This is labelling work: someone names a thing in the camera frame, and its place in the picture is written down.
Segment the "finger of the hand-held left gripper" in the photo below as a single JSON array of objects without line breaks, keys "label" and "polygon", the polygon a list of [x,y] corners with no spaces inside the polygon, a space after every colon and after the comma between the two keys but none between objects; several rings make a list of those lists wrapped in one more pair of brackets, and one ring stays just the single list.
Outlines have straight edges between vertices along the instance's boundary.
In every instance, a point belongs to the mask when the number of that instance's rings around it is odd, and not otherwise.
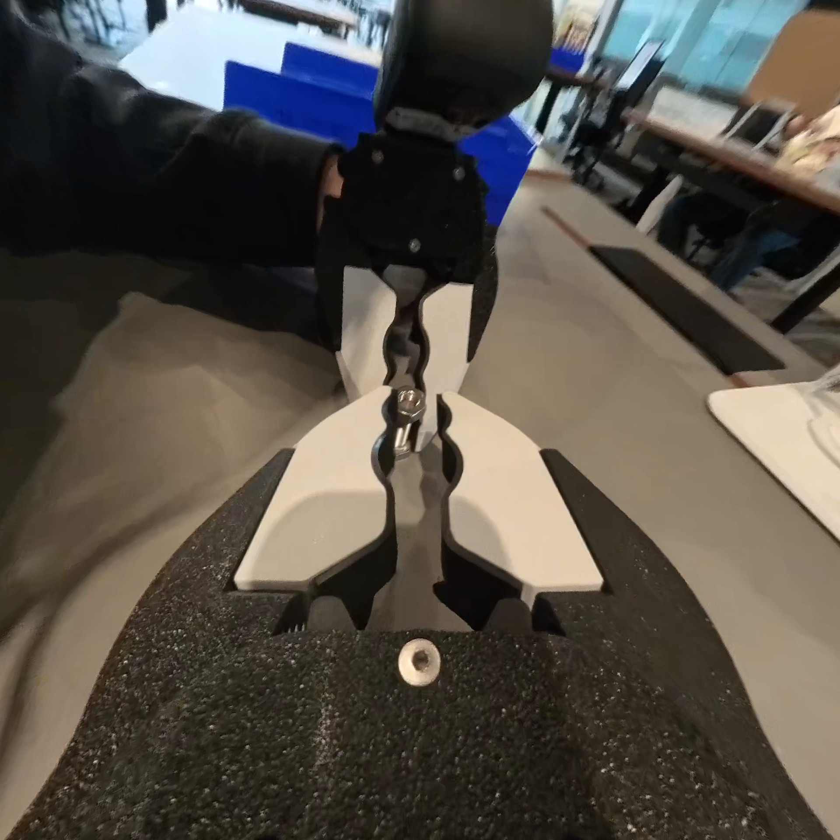
[{"label": "finger of the hand-held left gripper", "polygon": [[414,321],[419,355],[413,387],[424,395],[424,409],[413,430],[413,452],[420,454],[438,433],[437,399],[458,392],[469,361],[469,330],[474,286],[447,282],[424,292]]},{"label": "finger of the hand-held left gripper", "polygon": [[369,268],[344,268],[335,357],[351,403],[389,384],[394,376],[408,374],[410,329],[400,311],[410,290],[411,270],[405,266],[388,266],[384,276]]}]

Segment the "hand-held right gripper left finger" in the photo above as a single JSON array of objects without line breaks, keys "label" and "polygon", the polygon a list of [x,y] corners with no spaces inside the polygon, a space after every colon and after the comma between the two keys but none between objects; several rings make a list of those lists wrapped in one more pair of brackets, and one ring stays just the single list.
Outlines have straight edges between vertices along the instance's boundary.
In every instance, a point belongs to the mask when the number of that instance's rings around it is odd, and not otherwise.
[{"label": "hand-held right gripper left finger", "polygon": [[233,576],[239,592],[339,599],[367,627],[396,572],[393,389],[380,386],[290,451]]}]

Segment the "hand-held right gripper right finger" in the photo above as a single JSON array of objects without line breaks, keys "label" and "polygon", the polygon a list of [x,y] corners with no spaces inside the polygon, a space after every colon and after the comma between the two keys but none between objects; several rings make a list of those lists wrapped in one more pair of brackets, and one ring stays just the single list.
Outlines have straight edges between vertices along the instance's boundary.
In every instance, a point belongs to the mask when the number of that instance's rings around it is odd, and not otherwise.
[{"label": "hand-held right gripper right finger", "polygon": [[441,603],[482,631],[499,604],[529,618],[546,595],[604,591],[604,576],[543,449],[508,421],[447,392],[437,398],[447,481]]}]

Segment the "person's left forearm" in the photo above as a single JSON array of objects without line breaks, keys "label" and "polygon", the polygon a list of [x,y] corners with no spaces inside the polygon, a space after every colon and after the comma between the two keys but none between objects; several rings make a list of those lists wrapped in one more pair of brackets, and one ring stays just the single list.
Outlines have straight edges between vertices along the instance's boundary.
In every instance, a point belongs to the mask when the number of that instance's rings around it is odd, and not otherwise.
[{"label": "person's left forearm", "polygon": [[4,249],[313,266],[331,154],[340,147],[86,61],[2,2]]}]

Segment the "blue plastic bin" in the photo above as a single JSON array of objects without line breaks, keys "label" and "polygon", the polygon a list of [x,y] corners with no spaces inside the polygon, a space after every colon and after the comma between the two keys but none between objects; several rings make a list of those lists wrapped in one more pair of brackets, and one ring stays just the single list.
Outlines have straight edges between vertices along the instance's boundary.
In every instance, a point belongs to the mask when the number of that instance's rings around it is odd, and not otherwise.
[{"label": "blue plastic bin", "polygon": [[[375,130],[373,94],[378,69],[293,43],[273,72],[230,60],[224,71],[224,108],[246,109],[282,128],[316,135],[345,148]],[[458,143],[476,160],[487,187],[486,215],[498,227],[538,148],[537,134],[513,115]]]}]

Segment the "brown wooden strip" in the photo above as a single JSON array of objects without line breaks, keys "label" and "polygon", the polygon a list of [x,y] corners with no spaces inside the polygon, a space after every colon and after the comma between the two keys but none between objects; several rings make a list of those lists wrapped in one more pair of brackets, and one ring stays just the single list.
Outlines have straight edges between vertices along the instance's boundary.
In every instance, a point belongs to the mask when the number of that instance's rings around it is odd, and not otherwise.
[{"label": "brown wooden strip", "polygon": [[591,251],[594,247],[592,239],[587,237],[574,226],[567,218],[552,209],[551,206],[543,205],[541,207],[542,215],[546,216],[549,221],[558,228],[567,238],[573,241],[582,250]]}]

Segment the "black office chair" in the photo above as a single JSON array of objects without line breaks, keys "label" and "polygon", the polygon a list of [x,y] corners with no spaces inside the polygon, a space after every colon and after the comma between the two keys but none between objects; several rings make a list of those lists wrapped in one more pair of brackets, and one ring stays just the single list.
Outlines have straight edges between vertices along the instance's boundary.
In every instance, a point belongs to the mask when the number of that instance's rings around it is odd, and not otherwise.
[{"label": "black office chair", "polygon": [[635,109],[662,70],[664,61],[651,59],[643,69],[625,69],[622,75],[598,93],[586,95],[582,120],[572,139],[571,173],[573,182],[585,186],[595,166],[608,148],[623,135],[623,115]]}]

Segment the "black mat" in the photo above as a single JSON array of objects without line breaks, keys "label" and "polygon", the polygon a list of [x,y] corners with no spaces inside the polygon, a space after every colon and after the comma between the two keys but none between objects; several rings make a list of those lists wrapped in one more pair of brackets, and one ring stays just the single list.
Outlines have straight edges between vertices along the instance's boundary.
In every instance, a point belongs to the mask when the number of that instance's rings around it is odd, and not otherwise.
[{"label": "black mat", "polygon": [[724,375],[780,371],[783,362],[632,248],[594,245],[591,255]]}]

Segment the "white document stand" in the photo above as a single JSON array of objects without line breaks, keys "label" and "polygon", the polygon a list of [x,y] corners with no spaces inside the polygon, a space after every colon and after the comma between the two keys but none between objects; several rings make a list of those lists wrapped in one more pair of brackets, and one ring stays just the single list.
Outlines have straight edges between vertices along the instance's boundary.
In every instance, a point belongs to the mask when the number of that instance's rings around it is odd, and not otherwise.
[{"label": "white document stand", "polygon": [[707,408],[838,541],[838,367],[813,382],[714,392]]}]

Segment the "computer monitor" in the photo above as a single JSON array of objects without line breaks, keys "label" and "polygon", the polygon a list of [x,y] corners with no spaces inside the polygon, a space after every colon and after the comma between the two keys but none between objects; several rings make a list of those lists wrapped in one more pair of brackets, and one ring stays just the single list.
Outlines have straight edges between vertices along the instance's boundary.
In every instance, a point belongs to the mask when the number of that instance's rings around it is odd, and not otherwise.
[{"label": "computer monitor", "polygon": [[613,85],[614,91],[626,91],[631,88],[643,75],[657,53],[664,44],[663,40],[649,40],[637,51],[634,58],[627,65],[622,75]]}]

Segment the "wooden desk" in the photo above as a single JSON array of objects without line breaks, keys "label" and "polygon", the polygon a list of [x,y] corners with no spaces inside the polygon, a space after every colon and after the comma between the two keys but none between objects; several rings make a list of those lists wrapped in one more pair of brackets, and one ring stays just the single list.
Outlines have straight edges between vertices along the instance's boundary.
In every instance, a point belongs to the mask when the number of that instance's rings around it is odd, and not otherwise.
[{"label": "wooden desk", "polygon": [[[719,136],[705,138],[635,109],[626,109],[622,119],[638,128],[642,138],[648,137],[642,154],[654,162],[654,170],[626,207],[626,219],[641,233],[647,234],[657,226],[670,201],[669,181],[677,176],[740,206],[756,224],[769,222],[773,214],[803,214],[805,207],[820,214],[839,215],[838,191],[783,169],[756,146],[750,148]],[[726,172],[758,182],[780,194],[782,200],[761,203],[741,194],[723,181]]]}]

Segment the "brown cardboard box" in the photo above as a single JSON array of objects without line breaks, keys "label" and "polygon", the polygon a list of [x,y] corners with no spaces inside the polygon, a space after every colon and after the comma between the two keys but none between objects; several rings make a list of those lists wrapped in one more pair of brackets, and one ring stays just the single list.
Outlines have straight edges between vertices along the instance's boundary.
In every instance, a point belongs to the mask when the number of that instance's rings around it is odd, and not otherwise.
[{"label": "brown cardboard box", "polygon": [[742,102],[786,102],[808,118],[835,107],[839,96],[839,13],[808,8],[787,21]]}]

